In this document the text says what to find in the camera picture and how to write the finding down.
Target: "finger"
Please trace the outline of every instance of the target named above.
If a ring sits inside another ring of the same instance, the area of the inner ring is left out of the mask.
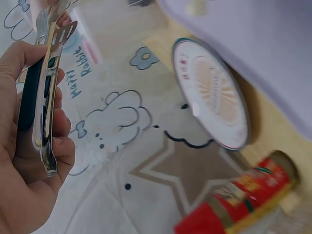
[[[61,109],[62,108],[62,91],[59,87],[55,90],[55,97],[54,97],[54,109]]]
[[[25,65],[34,65],[46,52],[45,45],[31,45],[21,40],[14,42],[0,58],[1,78],[17,80]]]
[[[70,24],[70,22],[71,22],[71,19],[69,17],[66,18],[66,20],[64,20],[64,22],[63,22],[63,26]]]
[[[54,137],[52,141],[53,154],[58,162],[58,176],[45,179],[44,181],[52,188],[53,191],[58,192],[70,170],[75,163],[75,144],[68,137]]]
[[[56,109],[53,112],[53,136],[67,137],[69,135],[72,124],[65,112],[61,109]]]

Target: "metal tongs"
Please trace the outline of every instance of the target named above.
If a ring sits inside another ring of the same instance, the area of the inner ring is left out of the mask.
[[[36,45],[47,45],[46,55],[28,68],[22,93],[15,156],[41,160],[48,177],[57,172],[52,149],[52,120],[55,88],[63,45],[77,27],[74,21],[56,29],[56,21],[69,0],[56,0],[36,20]]]

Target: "tong handle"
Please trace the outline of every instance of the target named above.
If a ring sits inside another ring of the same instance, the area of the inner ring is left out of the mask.
[[[36,99],[44,57],[28,68],[19,109],[18,129],[27,131],[35,119]]]

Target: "small blue flower drawing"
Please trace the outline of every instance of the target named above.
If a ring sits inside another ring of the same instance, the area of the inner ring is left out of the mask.
[[[130,60],[130,65],[139,70],[146,70],[154,63],[158,63],[159,59],[151,52],[151,50],[144,46],[136,51],[136,55]]]

